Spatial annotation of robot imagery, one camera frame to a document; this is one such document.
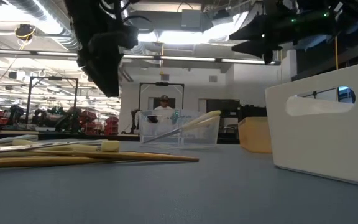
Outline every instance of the transparent plastic bin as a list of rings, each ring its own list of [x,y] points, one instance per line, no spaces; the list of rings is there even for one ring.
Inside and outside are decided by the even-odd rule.
[[[143,146],[177,149],[214,147],[218,138],[219,119],[208,126],[184,131],[144,144],[145,141],[180,128],[201,115],[204,115],[204,113],[182,109],[141,111],[139,116],[140,143]]]

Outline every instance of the hat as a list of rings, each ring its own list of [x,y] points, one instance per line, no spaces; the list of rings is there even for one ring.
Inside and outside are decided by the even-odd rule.
[[[169,97],[167,95],[162,95],[160,98],[160,101],[165,101],[165,100],[169,100]]]

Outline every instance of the tabletop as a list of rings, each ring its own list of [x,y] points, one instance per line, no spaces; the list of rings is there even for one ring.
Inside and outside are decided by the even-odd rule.
[[[358,185],[276,168],[238,145],[169,152],[199,162],[0,169],[0,223],[357,223]]]

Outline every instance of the white storage box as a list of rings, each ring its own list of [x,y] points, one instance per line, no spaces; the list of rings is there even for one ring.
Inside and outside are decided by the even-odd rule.
[[[355,104],[294,97],[348,86]],[[266,89],[276,166],[358,183],[358,65]]]
[[[151,110],[141,111],[139,116],[140,143],[182,127],[204,113],[190,110]],[[210,125],[184,131],[166,138],[145,144],[171,148],[201,148],[216,145],[219,118]]]

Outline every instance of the man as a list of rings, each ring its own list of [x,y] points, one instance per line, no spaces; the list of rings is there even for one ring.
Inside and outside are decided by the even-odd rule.
[[[154,108],[155,110],[172,110],[169,104],[169,97],[167,95],[162,95],[160,98],[160,106]]]

